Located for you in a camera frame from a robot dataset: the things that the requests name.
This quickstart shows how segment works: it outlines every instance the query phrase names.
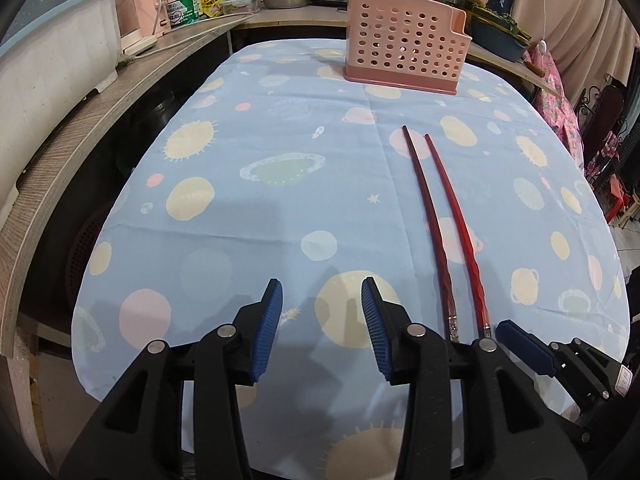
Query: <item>tile floor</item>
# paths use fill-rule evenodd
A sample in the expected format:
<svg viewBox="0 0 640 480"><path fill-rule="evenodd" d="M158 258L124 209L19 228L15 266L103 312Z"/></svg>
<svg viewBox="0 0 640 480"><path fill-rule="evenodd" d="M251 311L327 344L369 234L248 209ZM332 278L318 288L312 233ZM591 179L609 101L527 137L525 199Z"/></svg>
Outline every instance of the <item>tile floor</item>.
<svg viewBox="0 0 640 480"><path fill-rule="evenodd" d="M610 227L609 229L618 249L626 281L631 271L640 266L640 222L632 220L626 224L624 229L619 227Z"/></svg>

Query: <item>pink floral cloth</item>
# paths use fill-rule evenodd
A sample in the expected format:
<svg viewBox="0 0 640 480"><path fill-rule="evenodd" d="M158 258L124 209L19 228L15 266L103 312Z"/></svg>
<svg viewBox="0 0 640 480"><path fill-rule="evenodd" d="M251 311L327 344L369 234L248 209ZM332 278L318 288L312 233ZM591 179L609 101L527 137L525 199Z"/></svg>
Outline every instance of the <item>pink floral cloth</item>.
<svg viewBox="0 0 640 480"><path fill-rule="evenodd" d="M545 71L545 80L562 96L562 99L541 90L533 105L546 123L555 131L558 139L564 144L571 156L574 158L576 166L584 170L584 157L582 156L582 137L578 127L578 118L575 116L571 103L564 96L564 88L558 67L554 62L551 53L543 54L538 45L529 53L524 53L524 59L532 62L538 68Z"/></svg>

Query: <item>chopstick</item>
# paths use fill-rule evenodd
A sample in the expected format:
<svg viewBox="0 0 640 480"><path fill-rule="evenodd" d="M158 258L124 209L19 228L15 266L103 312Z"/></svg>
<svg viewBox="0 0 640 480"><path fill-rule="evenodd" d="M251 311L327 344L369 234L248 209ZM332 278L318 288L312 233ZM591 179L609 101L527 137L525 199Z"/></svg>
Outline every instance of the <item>chopstick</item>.
<svg viewBox="0 0 640 480"><path fill-rule="evenodd" d="M438 284L440 285L440 299L442 301L442 313L443 318L448 324L449 330L446 331L446 337L450 341L457 343L458 338L458 317L456 315L456 300L453 297L453 288L451 286L451 276L449 274L449 267L447 265L447 254L444 251L444 244L442 243L442 233L440 232L440 226L438 225L438 216L436 214L436 208L433 205L431 194L429 193L429 187L427 186L427 180L424 177L422 166L420 165L420 159L415 151L415 146L411 140L411 135L406 126L402 127L406 145L409 149L411 156L411 162L414 165L415 176L418 179L418 186L420 187L420 194L422 195L422 202L424 204L424 210L427 216L427 223L429 226L429 232L431 234L431 241L433 244L433 253L436 260L436 270L438 273Z"/></svg>
<svg viewBox="0 0 640 480"><path fill-rule="evenodd" d="M444 187L445 194L447 195L447 201L449 202L449 206L453 213L453 219L456 223L456 228L458 229L458 237L460 238L462 251L465 255L466 271L468 272L469 282L471 284L471 294L474 299L476 323L478 324L478 337L490 338L491 324L489 323L489 312L486 309L486 303L484 302L484 287L482 287L482 282L480 281L480 269L478 268L478 263L474 256L474 247L471 242L471 236L469 236L469 231L466 228L466 222L462 216L462 210L460 209L460 204L456 198L456 193L453 190L453 186L447 176L447 171L444 169L444 165L438 155L436 147L429 134L426 134L424 138L427 140L427 144L429 145L431 156L433 157L438 174L440 175L440 180L442 181L442 186Z"/></svg>

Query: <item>food package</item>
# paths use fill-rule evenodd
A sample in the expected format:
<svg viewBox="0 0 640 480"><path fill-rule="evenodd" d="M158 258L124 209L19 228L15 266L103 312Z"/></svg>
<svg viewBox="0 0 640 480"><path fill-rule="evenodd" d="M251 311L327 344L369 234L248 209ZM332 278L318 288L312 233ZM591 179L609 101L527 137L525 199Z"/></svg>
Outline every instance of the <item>food package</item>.
<svg viewBox="0 0 640 480"><path fill-rule="evenodd" d="M220 2L222 0L202 0L202 12L204 12L207 17L215 18L216 16L222 15L222 10L220 9Z"/></svg>

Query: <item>wooden shelf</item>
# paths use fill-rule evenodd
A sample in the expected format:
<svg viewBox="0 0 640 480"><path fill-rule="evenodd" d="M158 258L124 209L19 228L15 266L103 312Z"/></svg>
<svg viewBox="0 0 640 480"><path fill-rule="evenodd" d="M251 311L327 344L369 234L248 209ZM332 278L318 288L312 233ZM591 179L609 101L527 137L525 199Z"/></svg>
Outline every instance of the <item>wooden shelf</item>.
<svg viewBox="0 0 640 480"><path fill-rule="evenodd" d="M14 334L24 282L40 236L81 164L123 113L171 69L227 33L237 22L229 16L178 28L158 40L155 49L185 40L213 26L212 34L118 71L101 94L80 103L51 134L18 182L20 195L0 231L0 354L14 353Z"/></svg>

